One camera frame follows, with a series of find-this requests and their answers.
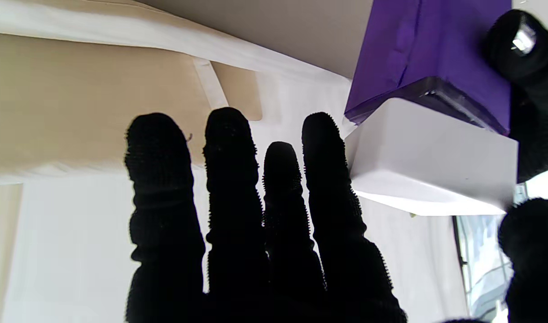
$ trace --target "beige cardboard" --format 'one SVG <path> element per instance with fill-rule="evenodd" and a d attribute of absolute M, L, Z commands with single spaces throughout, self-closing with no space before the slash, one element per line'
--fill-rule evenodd
<path fill-rule="evenodd" d="M 135 116 L 164 112 L 202 163 L 208 100 L 192 57 L 0 34 L 0 173 L 120 167 Z"/>

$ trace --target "purple box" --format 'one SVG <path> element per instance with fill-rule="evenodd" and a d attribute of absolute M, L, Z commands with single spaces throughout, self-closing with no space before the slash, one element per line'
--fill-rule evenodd
<path fill-rule="evenodd" d="M 509 9 L 511 0 L 374 0 L 346 117 L 359 124 L 399 97 L 507 135 L 510 85 L 480 45 Z"/>

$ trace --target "white wall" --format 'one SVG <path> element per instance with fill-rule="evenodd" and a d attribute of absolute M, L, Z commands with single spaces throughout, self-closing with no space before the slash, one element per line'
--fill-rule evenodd
<path fill-rule="evenodd" d="M 206 235 L 204 170 L 194 170 L 194 178 L 198 219 Z M 138 266 L 130 260 L 132 195 L 126 174 L 24 184 L 2 323 L 122 322 Z M 410 322 L 466 315 L 449 218 L 411 218 L 404 211 L 361 202 L 367 237 L 382 249 Z"/>
<path fill-rule="evenodd" d="M 206 234 L 207 202 L 198 202 L 208 201 L 206 180 L 194 174 Z M 128 235 L 133 196 L 126 173 L 24 184 L 2 322 L 122 322 L 138 267 Z"/>

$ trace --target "gloved hand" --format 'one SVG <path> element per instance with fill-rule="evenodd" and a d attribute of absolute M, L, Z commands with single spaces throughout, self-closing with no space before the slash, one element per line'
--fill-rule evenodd
<path fill-rule="evenodd" d="M 130 323 L 279 321 L 403 323 L 380 251 L 364 238 L 344 143 L 330 116 L 304 121 L 302 143 L 309 205 L 321 263 L 309 238 L 296 154 L 286 143 L 266 153 L 266 209 L 255 185 L 256 149 L 237 110 L 215 110 L 206 125 L 212 249 L 210 293 L 202 292 L 204 240 L 193 202 L 186 139 L 168 116 L 139 116 L 128 129 L 125 163 L 134 181 L 130 235 L 136 270 L 128 294 Z"/>
<path fill-rule="evenodd" d="M 514 46 L 520 39 L 532 45 L 527 53 Z M 488 31 L 483 54 L 512 84 L 509 137 L 519 142 L 522 183 L 548 170 L 548 30 L 530 13 L 510 10 Z"/>

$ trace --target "white surface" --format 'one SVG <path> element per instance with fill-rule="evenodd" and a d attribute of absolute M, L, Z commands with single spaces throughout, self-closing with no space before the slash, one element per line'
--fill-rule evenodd
<path fill-rule="evenodd" d="M 194 181 L 198 220 L 206 235 L 204 171 L 194 170 Z M 128 237 L 132 194 L 125 175 L 24 184 L 2 323 L 122 322 L 138 266 L 130 260 L 134 246 Z M 409 321 L 467 315 L 451 219 L 411 218 L 401 210 L 361 202 L 366 237 L 380 247 Z M 206 258 L 201 266 L 205 271 Z"/>
<path fill-rule="evenodd" d="M 386 101 L 346 139 L 359 196 L 417 215 L 502 214 L 517 142 L 412 102 Z"/>
<path fill-rule="evenodd" d="M 461 268 L 450 217 L 411 217 L 393 207 L 360 199 L 366 237 L 376 243 L 393 292 L 410 323 L 467 317 Z"/>
<path fill-rule="evenodd" d="M 548 171 L 531 178 L 526 182 L 529 198 L 548 199 Z"/>

